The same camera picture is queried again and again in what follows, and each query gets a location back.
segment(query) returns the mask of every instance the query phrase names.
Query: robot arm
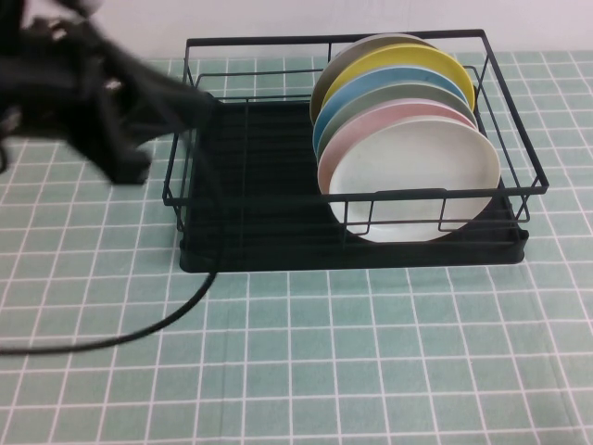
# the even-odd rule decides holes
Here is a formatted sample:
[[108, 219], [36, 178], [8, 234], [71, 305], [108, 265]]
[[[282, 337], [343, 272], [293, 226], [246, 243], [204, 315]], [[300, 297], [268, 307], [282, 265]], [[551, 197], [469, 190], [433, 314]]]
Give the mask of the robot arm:
[[62, 139], [113, 184], [142, 184], [150, 158], [137, 150], [163, 134], [204, 129], [215, 99], [144, 65], [105, 39], [81, 0], [56, 0], [76, 20], [35, 19], [26, 0], [0, 6], [0, 150], [10, 135]]

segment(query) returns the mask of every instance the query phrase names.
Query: white wall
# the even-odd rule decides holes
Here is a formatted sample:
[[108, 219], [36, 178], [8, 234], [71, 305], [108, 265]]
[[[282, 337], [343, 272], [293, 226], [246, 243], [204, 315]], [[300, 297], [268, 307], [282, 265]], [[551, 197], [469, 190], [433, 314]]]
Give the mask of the white wall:
[[463, 28], [497, 50], [593, 48], [593, 0], [105, 0], [96, 18], [143, 57], [181, 56], [188, 37]]

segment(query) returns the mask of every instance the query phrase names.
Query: dish rack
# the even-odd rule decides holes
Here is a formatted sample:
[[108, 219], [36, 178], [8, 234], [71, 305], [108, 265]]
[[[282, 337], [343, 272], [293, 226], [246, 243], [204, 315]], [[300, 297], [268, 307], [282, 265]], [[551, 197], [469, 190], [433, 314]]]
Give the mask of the dish rack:
[[[515, 107], [486, 34], [482, 30], [410, 32], [423, 39], [480, 39], [484, 63], [466, 66], [473, 77], [476, 104], [486, 105], [485, 120], [476, 105], [474, 114], [482, 134], [498, 148], [505, 174], [496, 189], [385, 190], [376, 193], [324, 196], [317, 186], [317, 162], [311, 146], [310, 95], [241, 96], [224, 101], [206, 134], [188, 134], [191, 147], [180, 149], [179, 135], [173, 137], [170, 163], [163, 189], [165, 205], [173, 207], [181, 240], [181, 267], [190, 273], [204, 272], [218, 246], [219, 221], [202, 178], [198, 147], [209, 158], [224, 194], [225, 250], [222, 272], [315, 270], [382, 267], [452, 266], [515, 263], [524, 257], [529, 233], [520, 223], [530, 220], [527, 206], [532, 195], [546, 193], [549, 182]], [[190, 50], [198, 46], [327, 45], [327, 59], [338, 44], [355, 42], [364, 35], [248, 37], [189, 39], [185, 47], [183, 81], [199, 86], [206, 77], [298, 75], [321, 70], [276, 70], [261, 72], [192, 73]], [[493, 72], [493, 81], [487, 76]], [[486, 90], [497, 88], [511, 116], [511, 132], [502, 132], [492, 98]], [[505, 134], [517, 134], [519, 149], [507, 148]], [[512, 159], [521, 156], [528, 164], [527, 184]], [[171, 174], [182, 170], [181, 180]], [[506, 186], [503, 179], [510, 181]], [[375, 244], [352, 235], [347, 227], [356, 224], [368, 230], [377, 223], [438, 223], [446, 232], [443, 213], [451, 199], [491, 197], [486, 208], [461, 229], [428, 242]], [[441, 212], [433, 220], [372, 222], [375, 202], [386, 200], [438, 199]], [[338, 222], [330, 202], [345, 203], [345, 221]], [[347, 220], [348, 204], [368, 201], [366, 223]]]

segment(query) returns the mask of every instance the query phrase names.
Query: plate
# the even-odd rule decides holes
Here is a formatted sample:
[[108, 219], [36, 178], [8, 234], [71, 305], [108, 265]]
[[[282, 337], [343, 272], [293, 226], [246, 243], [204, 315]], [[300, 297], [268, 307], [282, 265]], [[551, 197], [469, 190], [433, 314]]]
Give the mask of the plate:
[[[410, 118], [374, 133], [348, 151], [335, 169], [330, 193], [374, 193], [381, 190], [445, 188], [447, 190], [497, 188], [500, 164], [490, 142], [467, 125], [447, 118]], [[488, 204], [489, 197], [448, 199], [443, 219], [471, 220]], [[377, 201], [374, 222], [437, 220], [443, 201]], [[338, 221], [344, 203], [333, 202]], [[369, 241], [429, 241], [446, 235], [437, 222], [366, 225], [371, 205], [351, 202], [348, 231]], [[455, 230], [464, 222], [445, 222]]]
[[355, 60], [335, 78], [328, 88], [322, 102], [322, 108], [342, 85], [360, 76], [363, 72], [397, 64], [420, 65], [440, 72], [459, 86], [467, 98], [468, 105], [473, 109], [475, 100], [473, 84], [465, 68], [449, 54], [421, 44], [392, 44], [375, 49]]
[[433, 47], [423, 39], [408, 34], [375, 34], [350, 44], [330, 60], [319, 80], [315, 83], [309, 107], [311, 122], [315, 123], [317, 120], [327, 89], [345, 67], [368, 52], [391, 44], [417, 44]]
[[382, 102], [406, 98], [430, 99], [440, 102], [461, 113], [463, 116], [472, 121], [473, 126], [477, 128], [475, 116], [468, 108], [467, 104], [463, 102], [458, 96], [452, 94], [449, 90], [424, 82], [392, 83], [376, 88], [369, 93], [352, 99], [334, 114], [334, 116], [322, 130], [321, 136], [314, 134], [313, 148], [315, 150], [315, 154], [317, 155], [317, 159], [321, 157], [323, 150], [330, 142], [330, 139], [332, 139], [335, 132], [342, 125], [344, 125], [346, 121], [353, 118], [365, 109], [372, 108], [381, 104]]
[[398, 121], [419, 116], [440, 116], [459, 121], [475, 130], [472, 121], [453, 108], [426, 99], [396, 99], [363, 111], [350, 119], [335, 134], [322, 153], [317, 182], [322, 193], [329, 193], [338, 164], [359, 141]]
[[393, 83], [409, 82], [426, 82], [440, 86], [467, 103], [467, 99], [459, 86], [434, 70], [412, 65], [396, 65], [370, 70], [346, 83], [327, 101], [313, 127], [313, 146], [316, 146], [315, 141], [319, 141], [325, 126], [345, 104], [376, 88]]

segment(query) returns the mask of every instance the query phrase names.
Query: black drip tray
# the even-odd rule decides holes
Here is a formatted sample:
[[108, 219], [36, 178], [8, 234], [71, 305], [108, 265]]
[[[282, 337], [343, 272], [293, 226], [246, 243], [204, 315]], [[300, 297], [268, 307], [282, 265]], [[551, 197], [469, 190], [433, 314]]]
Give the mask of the black drip tray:
[[[329, 205], [320, 199], [311, 136], [308, 102], [220, 104], [201, 147], [219, 175], [225, 196], [224, 272], [523, 259], [528, 233], [512, 218], [505, 197], [493, 198], [474, 222], [435, 241], [374, 244], [345, 234]], [[181, 243], [181, 265], [188, 272], [204, 272], [216, 246], [218, 220], [206, 190], [194, 163], [192, 207], [186, 213]]]

